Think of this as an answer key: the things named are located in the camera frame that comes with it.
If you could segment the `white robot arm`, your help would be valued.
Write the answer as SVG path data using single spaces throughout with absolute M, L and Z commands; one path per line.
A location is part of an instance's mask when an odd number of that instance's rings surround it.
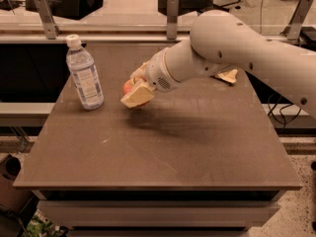
M 316 117 L 316 53 L 268 39 L 234 15 L 210 10 L 196 18 L 190 37 L 154 54 L 130 75 L 131 88 L 120 101 L 141 106 L 154 93 L 241 68 Z

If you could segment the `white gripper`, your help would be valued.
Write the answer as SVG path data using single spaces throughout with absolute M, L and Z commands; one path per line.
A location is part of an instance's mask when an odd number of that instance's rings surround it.
M 154 54 L 151 59 L 142 63 L 130 74 L 130 78 L 140 78 L 147 81 L 159 92 L 170 92 L 179 87 L 179 83 L 171 76 L 167 69 L 165 56 L 168 47 Z M 120 101 L 128 108 L 135 108 L 146 104 L 154 98 L 153 91 L 146 82 L 136 82 L 131 91 L 122 96 Z

